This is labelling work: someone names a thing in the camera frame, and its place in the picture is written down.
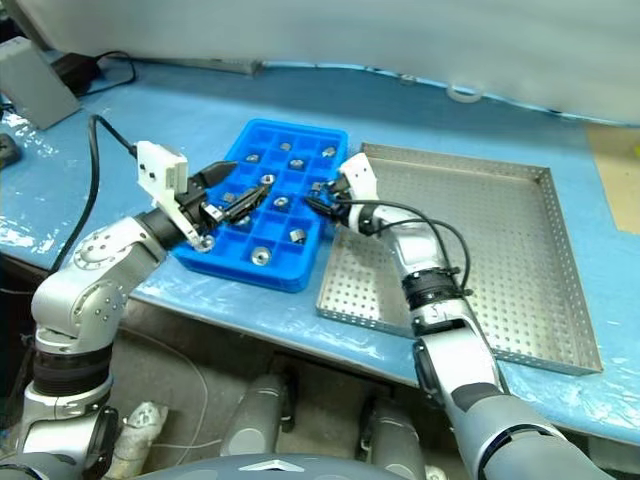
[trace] stainless steel tray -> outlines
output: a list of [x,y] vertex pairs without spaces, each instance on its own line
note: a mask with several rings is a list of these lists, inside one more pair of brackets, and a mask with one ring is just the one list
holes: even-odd
[[[602,371],[591,319],[548,168],[363,144],[381,198],[456,226],[472,255],[469,301],[498,358],[563,373]],[[443,231],[452,261],[455,237]],[[389,253],[341,229],[321,315],[412,336]]]

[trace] white cable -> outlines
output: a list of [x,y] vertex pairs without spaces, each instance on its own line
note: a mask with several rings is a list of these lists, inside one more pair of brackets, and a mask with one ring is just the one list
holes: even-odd
[[150,337],[148,335],[145,335],[144,333],[136,332],[135,330],[131,330],[131,329],[127,328],[127,327],[120,327],[120,330],[122,330],[124,332],[127,332],[127,333],[129,333],[131,335],[143,338],[146,341],[148,341],[150,343],[153,343],[153,344],[155,344],[155,345],[157,345],[157,346],[159,346],[161,348],[164,348],[165,350],[173,353],[174,355],[177,355],[182,360],[184,360],[187,364],[189,364],[189,366],[193,369],[193,371],[196,373],[196,375],[198,375],[198,378],[200,379],[200,382],[202,383],[202,391],[204,393],[204,399],[203,399],[203,402],[202,402],[202,411],[200,412],[200,419],[198,420],[198,424],[196,425],[196,430],[195,430],[195,432],[193,432],[193,437],[191,438],[191,442],[189,443],[189,445],[188,446],[176,446],[176,448],[184,448],[185,449],[184,453],[182,454],[182,456],[176,462],[176,466],[178,466],[187,457],[187,455],[189,454],[190,449],[192,449],[192,448],[200,448],[199,446],[194,446],[194,443],[195,443],[196,439],[198,438],[198,435],[200,435],[200,430],[202,430],[202,425],[204,424],[204,417],[205,417],[205,415],[207,413],[207,405],[209,405],[209,387],[207,387],[207,382],[205,381],[204,375],[202,375],[202,372],[200,371],[200,369],[184,353],[181,353],[178,350],[176,350],[175,348],[170,347],[166,343],[163,343],[160,340],[156,340],[155,338]]
[[151,445],[151,448],[186,448],[187,450],[193,450],[195,448],[210,447],[211,445],[215,445],[220,442],[222,442],[221,438],[211,440],[207,443],[201,443],[200,445],[172,445],[170,443],[154,443],[153,445]]
[[0,288],[0,292],[8,293],[9,295],[33,295],[36,292],[27,292],[24,290],[10,290],[8,288]]

